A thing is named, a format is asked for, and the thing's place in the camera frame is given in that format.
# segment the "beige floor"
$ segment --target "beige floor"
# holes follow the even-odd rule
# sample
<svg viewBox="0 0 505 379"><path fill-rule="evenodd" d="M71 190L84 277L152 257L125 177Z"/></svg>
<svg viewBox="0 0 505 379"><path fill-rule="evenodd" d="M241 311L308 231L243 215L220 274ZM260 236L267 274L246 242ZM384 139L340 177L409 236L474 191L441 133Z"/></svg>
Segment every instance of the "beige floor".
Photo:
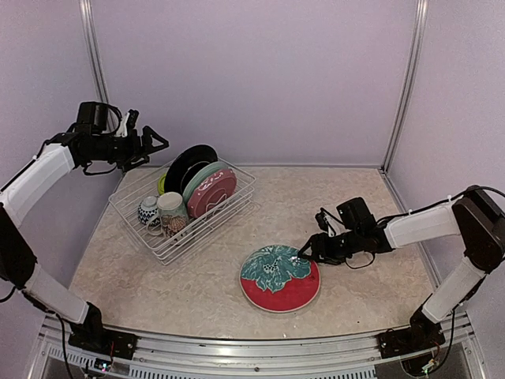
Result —
<svg viewBox="0 0 505 379"><path fill-rule="evenodd" d="M146 169L127 175L136 180ZM269 244L302 246L319 232L314 215L362 196L375 216L397 212L375 170L250 167L259 206L232 219L208 244L162 266L131 242L109 207L73 279L72 289L97 305L104 322L186 336L279 339L336 336L408 323L431 293L414 246L377 256L362 270L320 266L321 289L294 313L268 313L241 292L238 273L250 253ZM353 262L359 265L365 255Z"/></svg>

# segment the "red and teal plate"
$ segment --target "red and teal plate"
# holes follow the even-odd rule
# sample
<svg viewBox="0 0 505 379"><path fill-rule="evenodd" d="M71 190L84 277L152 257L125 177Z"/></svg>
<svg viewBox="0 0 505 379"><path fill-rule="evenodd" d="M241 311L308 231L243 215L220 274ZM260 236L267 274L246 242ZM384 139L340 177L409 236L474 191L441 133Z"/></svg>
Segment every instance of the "red and teal plate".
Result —
<svg viewBox="0 0 505 379"><path fill-rule="evenodd" d="M315 262L297 257L298 249L265 246L242 265L240 284L245 297L269 312L292 312L309 304L320 288Z"/></svg>

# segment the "ceramic mug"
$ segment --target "ceramic mug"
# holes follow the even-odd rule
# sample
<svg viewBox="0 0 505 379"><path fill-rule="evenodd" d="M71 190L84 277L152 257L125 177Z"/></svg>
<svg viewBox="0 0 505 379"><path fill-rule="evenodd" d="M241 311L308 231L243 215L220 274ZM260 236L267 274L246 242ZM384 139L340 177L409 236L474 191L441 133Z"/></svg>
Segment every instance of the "ceramic mug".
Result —
<svg viewBox="0 0 505 379"><path fill-rule="evenodd" d="M182 200L177 192L164 193L156 202L158 213L147 221L147 230L150 235L173 237L189 224L189 217Z"/></svg>
<svg viewBox="0 0 505 379"><path fill-rule="evenodd" d="M157 201L157 196L148 196L142 200L137 208L137 219L140 223L146 225L153 216L158 215L158 207L156 205ZM159 225L159 219L157 220L157 223L153 223L154 227Z"/></svg>

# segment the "white wire basket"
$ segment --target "white wire basket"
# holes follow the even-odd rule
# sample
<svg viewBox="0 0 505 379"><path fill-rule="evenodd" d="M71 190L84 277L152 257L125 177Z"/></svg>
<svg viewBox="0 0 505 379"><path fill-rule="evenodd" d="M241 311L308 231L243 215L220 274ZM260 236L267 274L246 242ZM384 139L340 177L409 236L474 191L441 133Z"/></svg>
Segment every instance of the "white wire basket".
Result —
<svg viewBox="0 0 505 379"><path fill-rule="evenodd" d="M193 247L199 246L210 234L241 210L245 209L253 197L253 183L256 178L239 167L220 159L231 168L237 176L237 187L232 196L208 210L198 219L174 235L165 238L162 235L153 236L137 219L138 205L147 196L158 196L158 180L172 164L169 162L134 183L120 189L109 197L110 204L132 232L133 237L141 245L152 251L163 265L168 265Z"/></svg>

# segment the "lavender wall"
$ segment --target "lavender wall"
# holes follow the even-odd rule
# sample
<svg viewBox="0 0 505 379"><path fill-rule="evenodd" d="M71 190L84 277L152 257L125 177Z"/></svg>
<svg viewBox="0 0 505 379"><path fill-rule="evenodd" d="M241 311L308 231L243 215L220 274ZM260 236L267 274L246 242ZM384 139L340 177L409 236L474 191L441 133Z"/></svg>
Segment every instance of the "lavender wall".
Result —
<svg viewBox="0 0 505 379"><path fill-rule="evenodd" d="M45 139L95 98L77 1L0 2L0 183ZM68 285L118 175L58 182L28 214L21 233L39 262ZM11 286L0 281L0 297ZM0 305L0 378L21 378L43 314L19 294Z"/></svg>
<svg viewBox="0 0 505 379"><path fill-rule="evenodd" d="M110 96L240 163L382 163L416 2L93 2Z"/></svg>
<svg viewBox="0 0 505 379"><path fill-rule="evenodd" d="M411 208L477 183L505 190L505 2L431 0L413 98L391 177ZM505 208L505 200L496 198ZM442 277L462 258L457 238L431 242ZM505 370L505 267L469 302L493 378Z"/></svg>

